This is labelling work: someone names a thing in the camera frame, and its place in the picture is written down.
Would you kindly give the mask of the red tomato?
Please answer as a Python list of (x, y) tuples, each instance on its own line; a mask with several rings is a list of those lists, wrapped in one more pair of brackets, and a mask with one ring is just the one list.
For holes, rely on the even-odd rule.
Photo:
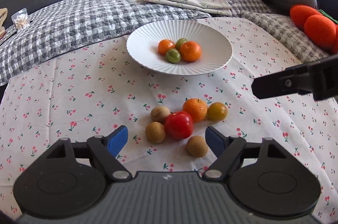
[(189, 138), (194, 132), (191, 115), (185, 111), (171, 113), (164, 121), (164, 132), (176, 140)]

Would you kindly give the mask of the orange plush toy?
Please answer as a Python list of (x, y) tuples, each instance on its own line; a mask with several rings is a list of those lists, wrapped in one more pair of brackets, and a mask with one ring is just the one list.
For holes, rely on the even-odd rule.
[(337, 54), (337, 24), (307, 5), (293, 5), (290, 18), (319, 48)]

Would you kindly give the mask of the brown longan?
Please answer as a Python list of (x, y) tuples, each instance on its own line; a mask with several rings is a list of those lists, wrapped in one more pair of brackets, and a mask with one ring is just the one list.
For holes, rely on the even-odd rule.
[(163, 123), (170, 114), (171, 111), (165, 106), (157, 106), (150, 113), (151, 120), (159, 123)]
[(196, 135), (188, 140), (186, 144), (186, 150), (190, 155), (196, 158), (201, 158), (208, 153), (209, 147), (204, 137)]
[(148, 124), (145, 133), (148, 140), (154, 144), (161, 143), (166, 138), (164, 125), (159, 122), (151, 122)]

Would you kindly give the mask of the bag of cotton swabs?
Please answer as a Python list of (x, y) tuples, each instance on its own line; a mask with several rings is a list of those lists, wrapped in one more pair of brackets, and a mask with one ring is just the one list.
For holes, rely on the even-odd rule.
[(17, 31), (21, 31), (30, 26), (30, 20), (26, 8), (13, 14), (11, 19)]

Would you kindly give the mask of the beige fleece blanket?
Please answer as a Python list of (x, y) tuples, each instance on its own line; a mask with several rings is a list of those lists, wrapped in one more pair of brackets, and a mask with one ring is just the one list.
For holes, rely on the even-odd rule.
[(3, 36), (5, 33), (5, 27), (3, 26), (3, 23), (5, 22), (7, 18), (8, 10), (7, 8), (1, 8), (0, 9), (0, 34)]

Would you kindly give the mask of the cherry print tablecloth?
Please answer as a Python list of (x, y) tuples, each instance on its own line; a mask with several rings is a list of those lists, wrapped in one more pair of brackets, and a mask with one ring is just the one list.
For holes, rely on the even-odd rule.
[(1, 210), (20, 210), (12, 187), (17, 177), (59, 138), (83, 142), (128, 128), (127, 145), (117, 156), (130, 170), (203, 173), (215, 156), (194, 158), (185, 141), (167, 138), (153, 145), (145, 135), (151, 110), (182, 109), (187, 99), (225, 104), (227, 118), (215, 125), (224, 135), (248, 142), (272, 137), (319, 179), (315, 216), (337, 220), (337, 103), (289, 95), (258, 100), (256, 77), (298, 64), (280, 42), (246, 19), (205, 19), (233, 46), (227, 66), (201, 76), (154, 73), (133, 61), (126, 37), (103, 41), (62, 55), (11, 79), (1, 102)]

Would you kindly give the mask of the yellow-orange tomato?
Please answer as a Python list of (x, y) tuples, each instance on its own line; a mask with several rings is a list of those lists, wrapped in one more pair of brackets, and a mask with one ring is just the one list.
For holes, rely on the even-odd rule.
[(215, 102), (210, 105), (207, 110), (207, 117), (210, 121), (223, 121), (228, 115), (228, 107), (220, 102)]

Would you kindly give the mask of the grey checkered quilt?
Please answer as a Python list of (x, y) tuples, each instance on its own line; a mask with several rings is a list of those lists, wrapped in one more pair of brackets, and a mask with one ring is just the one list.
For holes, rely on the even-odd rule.
[[(285, 15), (262, 0), (228, 0), (230, 16), (255, 23), (280, 41), (301, 62), (327, 53)], [(1, 84), (47, 60), (100, 41), (128, 35), (144, 24), (161, 20), (206, 19), (208, 13), (144, 3), (141, 0), (64, 0), (29, 16), (21, 32), (8, 27), (11, 37), (1, 46)]]

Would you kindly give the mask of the green cherry tomato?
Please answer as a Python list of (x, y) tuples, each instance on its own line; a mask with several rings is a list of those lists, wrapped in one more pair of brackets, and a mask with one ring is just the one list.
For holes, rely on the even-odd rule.
[(175, 49), (180, 50), (180, 47), (184, 44), (188, 42), (188, 40), (186, 38), (180, 38), (176, 43), (175, 43)]

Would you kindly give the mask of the orange mandarin with leaf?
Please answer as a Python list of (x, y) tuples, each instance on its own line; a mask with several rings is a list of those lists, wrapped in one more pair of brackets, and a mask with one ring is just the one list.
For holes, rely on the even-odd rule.
[(184, 102), (182, 110), (190, 114), (194, 123), (198, 123), (206, 119), (208, 106), (202, 99), (192, 98)]

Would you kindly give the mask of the white ribbed plate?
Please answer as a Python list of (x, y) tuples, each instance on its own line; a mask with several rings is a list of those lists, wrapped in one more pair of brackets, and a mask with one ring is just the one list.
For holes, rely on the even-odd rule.
[(233, 47), (222, 33), (194, 21), (146, 24), (131, 33), (126, 46), (141, 66), (168, 75), (214, 72), (233, 56)]

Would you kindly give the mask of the orange cherry tomato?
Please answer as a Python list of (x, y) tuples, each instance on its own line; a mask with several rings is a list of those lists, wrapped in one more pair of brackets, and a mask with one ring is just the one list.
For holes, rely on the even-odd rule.
[(175, 48), (175, 44), (171, 40), (161, 40), (158, 44), (158, 53), (165, 56), (167, 51), (172, 48)]

